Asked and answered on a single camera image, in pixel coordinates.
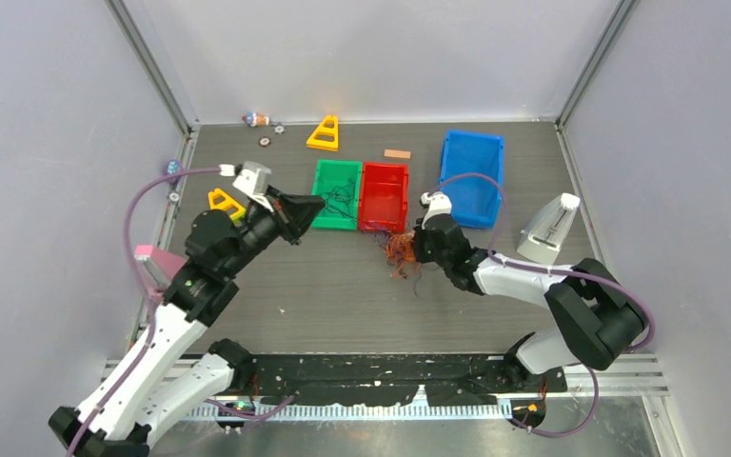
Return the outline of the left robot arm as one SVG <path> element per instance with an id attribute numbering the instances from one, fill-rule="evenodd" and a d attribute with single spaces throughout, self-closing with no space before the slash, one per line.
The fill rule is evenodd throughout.
<path id="1" fill-rule="evenodd" d="M 254 379 L 252 355 L 223 339 L 186 373 L 163 381 L 185 350 L 202 336 L 238 292 L 235 277 L 279 238 L 299 244 L 325 201 L 267 188 L 235 224 L 218 209 L 192 223 L 187 260 L 174 274 L 142 339 L 78 407 L 59 407 L 49 427 L 68 456 L 147 456 L 183 417 L 224 390 L 246 392 Z"/>

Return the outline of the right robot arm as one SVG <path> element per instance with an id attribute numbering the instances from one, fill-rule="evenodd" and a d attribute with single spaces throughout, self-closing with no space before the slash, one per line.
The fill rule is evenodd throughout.
<path id="1" fill-rule="evenodd" d="M 650 312 L 595 259 L 556 267 L 518 261 L 472 246 L 449 214 L 418 219 L 413 248 L 419 262 L 436 264 L 457 289 L 551 313 L 555 328 L 526 335 L 504 356 L 506 381 L 517 390 L 532 389 L 553 368 L 605 370 L 653 336 Z"/>

